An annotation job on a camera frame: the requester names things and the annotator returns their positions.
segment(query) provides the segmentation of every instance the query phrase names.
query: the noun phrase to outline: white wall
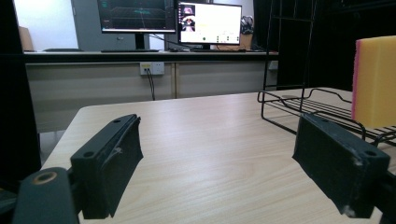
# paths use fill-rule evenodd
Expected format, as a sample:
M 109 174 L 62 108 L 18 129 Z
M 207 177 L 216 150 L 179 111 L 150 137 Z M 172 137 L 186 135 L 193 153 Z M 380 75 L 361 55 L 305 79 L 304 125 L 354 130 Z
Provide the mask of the white wall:
M 241 5 L 242 16 L 252 16 L 254 18 L 253 0 L 214 0 L 214 3 Z
M 29 29 L 35 50 L 76 49 L 70 0 L 14 0 L 18 23 Z

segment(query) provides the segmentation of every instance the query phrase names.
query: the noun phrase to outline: desk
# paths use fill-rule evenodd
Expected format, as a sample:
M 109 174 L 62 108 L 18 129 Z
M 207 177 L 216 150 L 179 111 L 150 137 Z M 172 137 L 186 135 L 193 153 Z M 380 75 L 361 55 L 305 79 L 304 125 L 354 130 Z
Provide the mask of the desk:
M 312 97 L 338 102 L 323 93 Z M 69 168 L 73 153 L 106 124 L 136 113 L 145 157 L 115 217 L 80 216 L 81 223 L 378 223 L 377 210 L 368 220 L 339 215 L 291 158 L 295 135 L 262 120 L 256 99 L 243 93 L 84 107 L 44 168 Z M 270 108 L 267 116 L 297 120 Z
M 259 91 L 265 52 L 28 52 L 23 55 L 39 133 L 65 130 L 87 105 L 150 101 L 139 62 L 163 61 L 157 100 Z M 268 59 L 274 59 L 271 53 Z M 276 71 L 267 83 L 276 84 Z

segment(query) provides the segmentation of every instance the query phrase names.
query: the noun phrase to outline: screw hole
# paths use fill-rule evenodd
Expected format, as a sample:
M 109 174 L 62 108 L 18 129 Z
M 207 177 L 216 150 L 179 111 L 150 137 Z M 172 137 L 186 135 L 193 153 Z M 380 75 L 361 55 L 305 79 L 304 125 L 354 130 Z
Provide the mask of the screw hole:
M 364 153 L 366 153 L 369 156 L 376 156 L 376 153 L 372 151 L 365 151 Z
M 84 157 L 91 157 L 92 155 L 93 155 L 93 152 L 84 153 Z

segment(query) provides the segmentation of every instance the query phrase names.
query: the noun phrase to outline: floor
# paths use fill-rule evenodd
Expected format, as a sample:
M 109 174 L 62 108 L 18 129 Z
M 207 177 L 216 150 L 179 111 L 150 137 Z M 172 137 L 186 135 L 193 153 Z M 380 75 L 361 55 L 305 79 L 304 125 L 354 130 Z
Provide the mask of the floor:
M 44 164 L 44 162 L 47 160 L 56 144 L 58 144 L 62 135 L 64 135 L 64 131 L 40 134 L 41 164 Z

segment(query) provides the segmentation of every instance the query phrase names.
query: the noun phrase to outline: cable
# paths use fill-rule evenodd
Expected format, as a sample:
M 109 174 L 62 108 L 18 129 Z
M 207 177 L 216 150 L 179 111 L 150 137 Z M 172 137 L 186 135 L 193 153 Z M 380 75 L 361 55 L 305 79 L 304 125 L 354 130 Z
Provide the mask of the cable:
M 155 101 L 155 91 L 154 91 L 154 80 L 152 79 L 152 74 L 151 71 L 149 70 L 149 68 L 145 69 L 146 74 L 148 75 L 148 82 L 149 82 L 149 86 L 151 88 L 151 97 L 152 100 Z

